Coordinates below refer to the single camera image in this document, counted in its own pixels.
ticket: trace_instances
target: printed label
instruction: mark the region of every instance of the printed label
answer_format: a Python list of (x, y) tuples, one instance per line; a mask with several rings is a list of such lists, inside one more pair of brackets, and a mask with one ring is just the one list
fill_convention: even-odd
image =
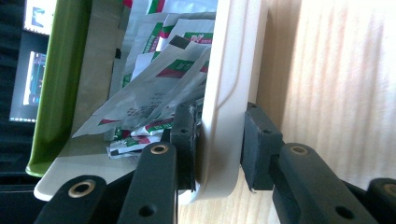
[(212, 44), (213, 33), (186, 33), (184, 38), (198, 44)]
[(192, 61), (183, 61), (180, 59), (175, 60), (165, 69), (163, 69), (157, 77), (173, 77), (173, 78), (182, 78), (187, 71), (190, 70), (194, 62)]
[(155, 122), (146, 126), (148, 133), (152, 133), (154, 131), (172, 128), (172, 119), (166, 119), (163, 121)]
[(113, 122), (117, 122), (119, 120), (111, 120), (111, 119), (102, 119), (98, 125), (104, 125), (104, 124), (108, 124), (108, 123), (113, 123)]

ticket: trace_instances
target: white paper sachet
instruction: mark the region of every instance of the white paper sachet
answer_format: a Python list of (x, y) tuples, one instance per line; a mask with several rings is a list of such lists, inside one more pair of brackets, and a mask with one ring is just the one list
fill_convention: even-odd
[(183, 14), (169, 14), (163, 23), (163, 28), (160, 33), (160, 39), (157, 45), (157, 51), (161, 51), (169, 42), (169, 35), (172, 29), (177, 24), (178, 20), (214, 20), (216, 18), (215, 12), (202, 13), (183, 13)]
[(165, 100), (153, 110), (147, 120), (172, 118), (178, 105), (204, 97), (209, 57), (210, 49), (206, 49), (201, 57), (201, 60), (205, 60), (201, 68), (195, 74), (186, 74), (186, 76), (168, 92)]
[(73, 137), (104, 133), (125, 121), (130, 130), (144, 125), (142, 122), (180, 78), (192, 68), (198, 71), (202, 68), (207, 60), (196, 61), (205, 49), (206, 46), (176, 36), (140, 76), (96, 110)]
[[(200, 58), (192, 65), (191, 69), (189, 69), (189, 71), (180, 79), (180, 81), (175, 84), (174, 88), (166, 93), (166, 95), (162, 98), (161, 103), (158, 104), (156, 108), (154, 108), (150, 112), (150, 114), (142, 120), (141, 123), (144, 125), (151, 123), (154, 120), (172, 118), (171, 116), (160, 116), (161, 111), (165, 109), (166, 106), (169, 105), (171, 102), (177, 104), (177, 102), (183, 103), (186, 99), (189, 100), (203, 97), (205, 93), (205, 79), (209, 57), (210, 49), (205, 49)], [(167, 114), (173, 114), (175, 112), (175, 109), (176, 107), (168, 108)], [(135, 120), (133, 119), (124, 120), (122, 123), (122, 129), (132, 130), (134, 128), (134, 123)]]
[(168, 14), (166, 13), (150, 14), (141, 21), (122, 72), (124, 77), (131, 76), (139, 54), (155, 51), (167, 16)]
[(215, 12), (217, 8), (216, 0), (149, 0), (148, 13)]
[(153, 136), (133, 136), (119, 141), (114, 141), (107, 148), (107, 154), (110, 159), (121, 157), (139, 156), (140, 150), (151, 143), (160, 142), (161, 135)]

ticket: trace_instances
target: white plastic divider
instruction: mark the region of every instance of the white plastic divider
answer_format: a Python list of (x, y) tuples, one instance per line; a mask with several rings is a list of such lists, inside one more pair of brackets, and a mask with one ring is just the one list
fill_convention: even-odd
[(197, 148), (197, 191), (180, 203), (228, 196), (239, 172), (245, 112), (256, 101), (268, 8), (264, 0), (219, 1)]

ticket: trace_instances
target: red and green print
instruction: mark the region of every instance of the red and green print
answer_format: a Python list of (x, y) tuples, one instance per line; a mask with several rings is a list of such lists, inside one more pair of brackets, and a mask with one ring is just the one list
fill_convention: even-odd
[(209, 70), (209, 61), (206, 61), (205, 64), (202, 66), (200, 72), (207, 73), (208, 70)]
[(182, 78), (190, 70), (194, 62), (177, 59), (164, 68), (157, 77)]
[(158, 41), (160, 39), (160, 32), (162, 28), (163, 28), (162, 22), (157, 22), (157, 24), (155, 24), (155, 27), (148, 38), (148, 42), (146, 43), (146, 46), (143, 49), (143, 53), (150, 53), (155, 51), (158, 45)]
[(159, 122), (155, 122), (146, 126), (148, 133), (152, 133), (154, 131), (163, 130), (172, 128), (172, 119), (166, 119)]
[(198, 43), (198, 44), (212, 44), (213, 33), (189, 33), (187, 32), (183, 36), (184, 38)]
[(162, 12), (164, 4), (165, 0), (152, 0), (151, 6), (148, 9), (148, 14)]
[(162, 37), (162, 38), (168, 38), (169, 35), (171, 34), (172, 29), (173, 29), (174, 27), (175, 27), (174, 25), (173, 25), (173, 26), (165, 26), (165, 27), (163, 27), (163, 28), (161, 29), (160, 37)]
[(108, 123), (114, 123), (117, 122), (119, 120), (112, 120), (112, 119), (102, 119), (98, 125), (104, 125), (104, 124), (108, 124)]

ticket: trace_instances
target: metal rivet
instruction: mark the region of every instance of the metal rivet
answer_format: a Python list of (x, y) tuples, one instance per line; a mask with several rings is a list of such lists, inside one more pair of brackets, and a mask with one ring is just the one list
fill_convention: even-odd
[(151, 153), (160, 155), (168, 151), (168, 147), (166, 145), (157, 145), (151, 148)]
[(384, 190), (388, 194), (392, 195), (393, 197), (396, 197), (396, 185), (395, 184), (385, 184)]
[(301, 156), (308, 154), (308, 150), (306, 150), (306, 148), (303, 148), (303, 147), (291, 147), (290, 150), (293, 153), (295, 153), (297, 155), (301, 155)]
[(72, 198), (81, 198), (84, 197), (85, 195), (90, 194), (93, 189), (95, 188), (95, 181), (91, 179), (87, 179), (85, 181), (81, 181), (77, 184), (75, 184), (72, 188), (69, 190), (69, 196)]

